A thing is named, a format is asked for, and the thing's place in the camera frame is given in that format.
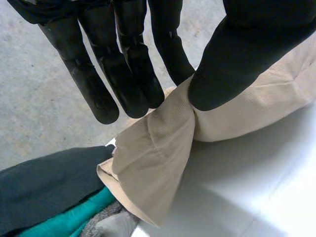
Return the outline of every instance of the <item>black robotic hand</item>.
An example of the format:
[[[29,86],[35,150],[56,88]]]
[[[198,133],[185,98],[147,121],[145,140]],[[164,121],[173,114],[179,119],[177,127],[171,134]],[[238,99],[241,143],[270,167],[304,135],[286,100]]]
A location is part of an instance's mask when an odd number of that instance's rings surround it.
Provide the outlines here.
[[[77,19],[130,117],[139,118],[148,108],[163,102],[163,91],[142,37],[146,0],[113,0],[112,4],[106,0],[42,0],[45,7],[38,5],[35,9],[21,4],[35,0],[8,1],[29,22],[44,23],[41,29],[59,51],[100,122],[114,122],[119,111],[91,64]],[[155,44],[171,78],[179,85],[194,73],[177,36],[182,0],[148,2]],[[227,16],[205,48],[189,88],[190,102],[202,111],[215,109],[238,96],[316,30],[316,0],[223,2]],[[116,44],[115,25],[124,56]]]
[[[127,115],[140,118],[164,101],[143,41],[147,0],[8,1],[27,21],[39,25],[99,122],[115,122],[119,109],[91,63],[78,21]],[[177,36],[182,1],[149,0],[149,4],[155,44],[170,76],[180,84],[195,72]]]

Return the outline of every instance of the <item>white table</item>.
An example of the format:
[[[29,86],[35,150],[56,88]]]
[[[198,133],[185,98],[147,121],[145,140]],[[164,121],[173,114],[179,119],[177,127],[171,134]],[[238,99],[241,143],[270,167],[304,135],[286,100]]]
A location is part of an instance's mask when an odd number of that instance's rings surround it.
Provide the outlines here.
[[[246,136],[194,143],[161,229],[133,237],[315,237],[316,104]]]

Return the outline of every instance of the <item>khaki pants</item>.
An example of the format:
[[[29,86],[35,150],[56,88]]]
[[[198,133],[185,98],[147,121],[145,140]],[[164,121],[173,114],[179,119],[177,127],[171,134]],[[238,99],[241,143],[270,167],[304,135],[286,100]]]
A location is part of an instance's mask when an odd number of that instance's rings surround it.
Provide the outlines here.
[[[189,103],[191,79],[117,137],[98,175],[134,215],[159,226],[177,191],[193,139],[214,142],[268,126],[316,98],[316,33],[287,53],[235,99],[208,112]]]

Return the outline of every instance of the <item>pile of clothes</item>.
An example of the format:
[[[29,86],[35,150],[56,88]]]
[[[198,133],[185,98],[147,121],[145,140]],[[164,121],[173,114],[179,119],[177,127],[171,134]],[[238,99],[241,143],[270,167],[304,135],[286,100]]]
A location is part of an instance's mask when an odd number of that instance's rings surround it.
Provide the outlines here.
[[[96,173],[114,148],[74,148],[1,171],[0,236],[131,236],[138,218]]]

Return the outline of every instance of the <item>concrete floor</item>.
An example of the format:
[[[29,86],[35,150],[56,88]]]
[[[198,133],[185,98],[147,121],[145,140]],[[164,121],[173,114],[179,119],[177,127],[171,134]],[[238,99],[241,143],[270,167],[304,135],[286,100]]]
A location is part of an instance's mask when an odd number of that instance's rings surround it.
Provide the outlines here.
[[[178,33],[194,67],[224,15],[221,0],[184,0]],[[114,124],[102,125],[94,118],[38,26],[4,0],[0,22],[0,170],[72,147],[104,145],[126,127],[128,117],[121,108]],[[154,45],[149,13],[144,37],[163,88],[173,86]],[[84,42],[93,55],[86,36]],[[91,59],[106,83],[94,56]]]

